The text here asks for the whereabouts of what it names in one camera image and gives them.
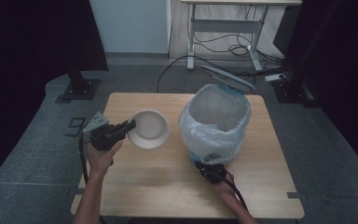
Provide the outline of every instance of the white wall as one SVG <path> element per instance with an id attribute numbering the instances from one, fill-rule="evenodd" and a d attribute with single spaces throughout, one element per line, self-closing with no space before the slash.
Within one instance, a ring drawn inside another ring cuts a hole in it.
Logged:
<path id="1" fill-rule="evenodd" d="M 168 53 L 171 0 L 90 0 L 105 52 Z"/>

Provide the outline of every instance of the wooden floor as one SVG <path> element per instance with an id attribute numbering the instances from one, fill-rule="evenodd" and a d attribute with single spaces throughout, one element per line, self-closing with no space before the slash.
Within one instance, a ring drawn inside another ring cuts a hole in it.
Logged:
<path id="1" fill-rule="evenodd" d="M 226 19 L 226 20 L 244 20 L 245 15 L 247 18 L 259 20 L 263 7 L 249 7 L 249 6 L 225 6 L 225 5 L 203 5 L 197 6 L 196 18 L 197 19 Z M 187 55 L 187 45 L 189 43 L 188 34 L 188 14 L 190 8 L 187 4 L 182 4 L 180 0 L 172 0 L 172 35 L 170 44 L 170 58 L 176 59 L 181 56 Z M 283 55 L 275 48 L 272 41 L 278 30 L 281 22 L 284 7 L 269 7 L 266 22 L 263 27 L 260 39 L 258 41 L 257 49 L 264 53 L 282 58 Z M 196 33 L 197 42 L 212 40 L 224 35 L 230 34 L 216 34 L 216 33 Z M 247 34 L 243 35 L 249 40 L 252 36 Z M 242 45 L 248 46 L 250 43 L 244 38 L 240 38 Z M 207 48 L 215 51 L 227 51 L 230 46 L 238 45 L 237 37 L 235 34 L 224 37 L 219 40 L 201 43 Z M 236 50 L 237 53 L 244 53 L 244 49 Z M 250 61 L 248 56 L 240 57 L 231 52 L 212 52 L 203 46 L 195 45 L 195 55 L 209 60 L 229 60 L 229 61 Z"/>

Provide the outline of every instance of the round bowl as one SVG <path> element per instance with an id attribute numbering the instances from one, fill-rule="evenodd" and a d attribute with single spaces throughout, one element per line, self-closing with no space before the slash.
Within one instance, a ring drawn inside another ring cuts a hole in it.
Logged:
<path id="1" fill-rule="evenodd" d="M 153 109 L 136 112 L 130 120 L 136 120 L 136 127 L 128 132 L 130 141 L 143 149 L 162 146 L 170 135 L 170 127 L 164 116 Z"/>

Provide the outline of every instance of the wooden table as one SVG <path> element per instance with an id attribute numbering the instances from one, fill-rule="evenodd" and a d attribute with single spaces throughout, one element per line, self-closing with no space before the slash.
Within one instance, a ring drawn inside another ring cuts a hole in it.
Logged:
<path id="1" fill-rule="evenodd" d="M 190 42 L 188 44 L 187 69 L 194 69 L 194 35 L 196 32 L 210 33 L 235 33 L 235 34 L 254 34 L 252 45 L 247 46 L 249 55 L 256 71 L 263 70 L 256 47 L 258 39 L 263 30 L 263 25 L 269 10 L 269 6 L 300 6 L 301 0 L 181 0 L 182 3 L 191 5 L 190 14 Z M 196 5 L 247 5 L 264 6 L 259 20 L 200 20 L 196 19 Z"/>
<path id="2" fill-rule="evenodd" d="M 165 145 L 145 150 L 125 140 L 103 182 L 102 216 L 234 218 L 213 194 L 190 158 L 177 120 L 193 94 L 113 93 L 104 114 L 110 123 L 129 119 L 136 111 L 160 111 L 171 126 Z M 246 96 L 253 114 L 240 154 L 228 164 L 250 213 L 260 218 L 302 218 L 304 210 L 261 96 Z M 85 188 L 83 178 L 79 187 Z M 76 195 L 72 213 L 81 195 Z"/>

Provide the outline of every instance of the human arm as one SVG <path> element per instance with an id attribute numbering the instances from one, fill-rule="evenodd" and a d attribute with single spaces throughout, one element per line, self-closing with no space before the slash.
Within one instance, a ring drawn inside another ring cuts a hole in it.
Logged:
<path id="1" fill-rule="evenodd" d="M 226 180 L 234 184 L 234 175 L 227 172 Z M 232 189 L 225 182 L 212 184 L 213 191 L 234 213 L 240 224 L 256 224 L 257 221 L 252 217 L 248 210 L 243 207 L 241 202 L 237 199 L 234 189 Z"/>
<path id="2" fill-rule="evenodd" d="M 91 144 L 86 145 L 89 156 L 89 181 L 76 210 L 74 224 L 99 223 L 103 178 L 111 165 L 112 157 L 123 145 L 117 142 L 109 151 L 97 150 Z"/>

